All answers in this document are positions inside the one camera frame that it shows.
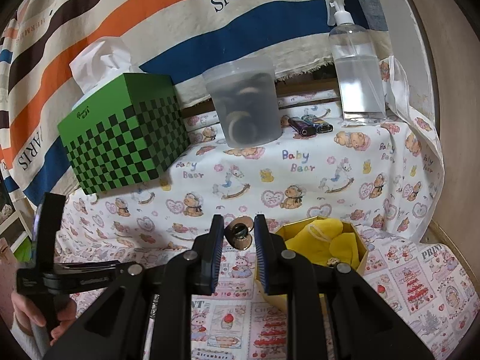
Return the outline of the left hand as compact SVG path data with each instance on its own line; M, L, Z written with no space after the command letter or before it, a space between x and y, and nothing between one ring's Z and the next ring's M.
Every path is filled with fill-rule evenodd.
M33 338L32 327L37 326L43 328L46 325L46 319L34 305L34 303L23 295L13 291L10 296L11 303L14 309L14 325L11 332L20 332L20 336L25 338ZM50 346L53 346L56 341L68 330L77 320L77 303L70 299L67 306L58 312L57 319L59 325L54 328L50 335Z

